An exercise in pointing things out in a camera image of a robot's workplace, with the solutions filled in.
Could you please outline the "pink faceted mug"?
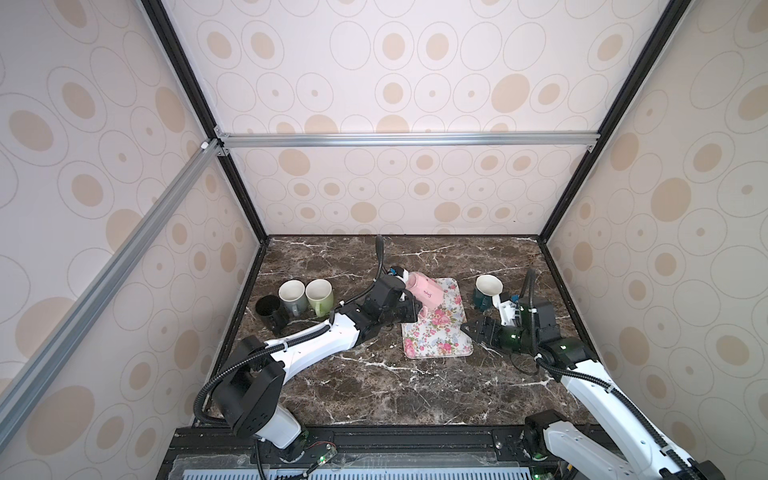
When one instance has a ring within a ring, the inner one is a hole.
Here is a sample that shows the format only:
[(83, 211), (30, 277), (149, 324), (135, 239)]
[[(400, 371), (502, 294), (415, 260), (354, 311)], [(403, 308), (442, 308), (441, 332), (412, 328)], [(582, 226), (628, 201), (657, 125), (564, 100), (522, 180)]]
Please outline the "pink faceted mug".
[(420, 272), (409, 272), (405, 285), (414, 298), (422, 303), (423, 308), (435, 310), (442, 305), (444, 291), (436, 280)]

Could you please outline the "dark teal mug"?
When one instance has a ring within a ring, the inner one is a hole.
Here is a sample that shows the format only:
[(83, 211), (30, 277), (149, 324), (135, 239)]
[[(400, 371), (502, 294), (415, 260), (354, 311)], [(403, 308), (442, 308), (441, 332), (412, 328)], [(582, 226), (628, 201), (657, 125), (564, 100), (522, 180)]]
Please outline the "dark teal mug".
[(503, 283), (496, 276), (490, 274), (478, 276), (473, 293), (474, 308), (480, 312), (486, 312), (491, 308), (498, 308), (501, 303), (503, 290)]

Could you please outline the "light green mug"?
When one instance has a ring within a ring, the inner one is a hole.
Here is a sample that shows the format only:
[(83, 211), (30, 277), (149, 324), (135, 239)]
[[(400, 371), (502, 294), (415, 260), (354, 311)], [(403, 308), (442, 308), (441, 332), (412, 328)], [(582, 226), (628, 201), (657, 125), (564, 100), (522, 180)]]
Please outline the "light green mug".
[(310, 281), (305, 288), (305, 295), (316, 317), (328, 315), (334, 306), (334, 293), (331, 283), (326, 279)]

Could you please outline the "grey mug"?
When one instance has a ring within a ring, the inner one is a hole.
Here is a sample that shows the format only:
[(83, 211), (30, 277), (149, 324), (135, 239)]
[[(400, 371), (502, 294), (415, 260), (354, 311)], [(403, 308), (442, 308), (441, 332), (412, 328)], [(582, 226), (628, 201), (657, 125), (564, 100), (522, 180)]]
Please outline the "grey mug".
[(306, 287), (297, 279), (284, 282), (278, 290), (278, 296), (287, 311), (295, 318), (301, 317), (308, 309)]

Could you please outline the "black mug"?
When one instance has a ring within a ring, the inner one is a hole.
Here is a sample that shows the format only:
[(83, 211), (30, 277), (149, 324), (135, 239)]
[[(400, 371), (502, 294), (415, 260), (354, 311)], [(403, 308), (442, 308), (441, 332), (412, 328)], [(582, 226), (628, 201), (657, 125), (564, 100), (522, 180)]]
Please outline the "black mug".
[(277, 295), (266, 295), (259, 298), (254, 309), (264, 326), (275, 336), (279, 336), (290, 321), (290, 314)]

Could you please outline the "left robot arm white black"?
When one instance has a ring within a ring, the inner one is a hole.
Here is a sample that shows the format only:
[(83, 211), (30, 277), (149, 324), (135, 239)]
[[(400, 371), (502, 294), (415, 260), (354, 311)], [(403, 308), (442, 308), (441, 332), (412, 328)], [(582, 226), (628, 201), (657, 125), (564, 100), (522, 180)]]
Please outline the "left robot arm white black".
[(407, 289), (413, 274), (391, 268), (361, 297), (331, 310), (328, 319), (296, 334), (243, 339), (222, 370), (197, 393), (193, 413), (201, 423), (228, 427), (240, 439), (258, 439), (280, 450), (301, 449), (306, 434), (280, 405), (283, 386), (298, 373), (373, 338), (383, 327), (414, 323), (422, 302)]

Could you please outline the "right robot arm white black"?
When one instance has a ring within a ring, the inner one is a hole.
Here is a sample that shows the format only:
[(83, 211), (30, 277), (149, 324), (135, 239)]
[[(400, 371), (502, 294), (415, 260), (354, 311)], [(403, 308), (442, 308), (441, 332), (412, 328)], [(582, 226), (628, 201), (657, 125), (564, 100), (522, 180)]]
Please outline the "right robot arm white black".
[(500, 305), (462, 325), (474, 342), (505, 354), (525, 354), (561, 383), (592, 414), (616, 452), (589, 438), (555, 410), (530, 415), (522, 434), (533, 460), (557, 457), (589, 479), (721, 479), (710, 461), (698, 462), (663, 434), (613, 382), (596, 354), (580, 339), (564, 337), (547, 301)]

